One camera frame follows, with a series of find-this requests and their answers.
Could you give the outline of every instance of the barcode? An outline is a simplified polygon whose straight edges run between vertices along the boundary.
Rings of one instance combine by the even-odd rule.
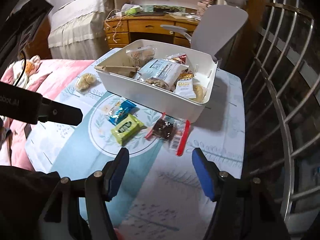
[[[180,140],[181,140],[181,136],[175,135],[175,136],[173,137],[172,141],[171,141],[170,149],[171,149],[171,150],[176,150],[176,149],[178,149]]]

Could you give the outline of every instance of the screw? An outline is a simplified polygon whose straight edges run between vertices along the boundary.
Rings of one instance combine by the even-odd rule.
[[[226,178],[228,177],[229,173],[227,173],[226,171],[220,171],[219,172],[219,176],[222,177],[222,178]]]
[[[99,178],[102,176],[102,171],[95,171],[95,173],[93,174],[96,178]]]
[[[260,184],[260,182],[261,182],[261,180],[259,178],[253,178],[252,181],[255,184]]]
[[[69,182],[69,178],[67,178],[67,177],[64,177],[64,178],[61,179],[61,183],[62,184],[66,184],[68,182]]]

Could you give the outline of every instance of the office chair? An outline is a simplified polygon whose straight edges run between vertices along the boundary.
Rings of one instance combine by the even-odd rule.
[[[211,55],[214,61],[216,54],[236,36],[248,19],[246,11],[240,9],[245,0],[225,0],[231,5],[212,5],[202,16],[192,37],[186,28],[174,25],[160,25],[162,28],[180,33],[191,44],[191,49]]]

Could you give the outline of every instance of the tablecloth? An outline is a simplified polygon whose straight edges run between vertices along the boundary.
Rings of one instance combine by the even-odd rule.
[[[94,66],[83,73],[97,73]],[[76,79],[56,101],[81,108],[84,118],[77,127],[39,123],[30,133],[26,152],[37,171],[58,171],[61,177],[85,178],[113,160],[121,148],[110,133],[113,125],[104,109],[119,99],[102,84],[81,94]],[[160,113],[137,104],[137,118],[152,126]],[[145,140],[141,130],[126,147],[130,161],[118,195],[107,203],[109,215],[126,239],[202,239],[215,203],[204,196],[191,162],[200,147],[208,160],[234,177],[241,176],[244,154],[244,103],[238,77],[217,69],[210,101],[191,125],[184,153],[177,157],[162,140]],[[85,200],[81,215],[87,219]]]

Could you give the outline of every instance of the metal window grille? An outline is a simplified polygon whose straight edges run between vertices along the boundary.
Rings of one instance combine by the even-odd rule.
[[[301,0],[266,0],[243,79],[243,177],[260,177],[299,237],[320,210],[320,30]]]

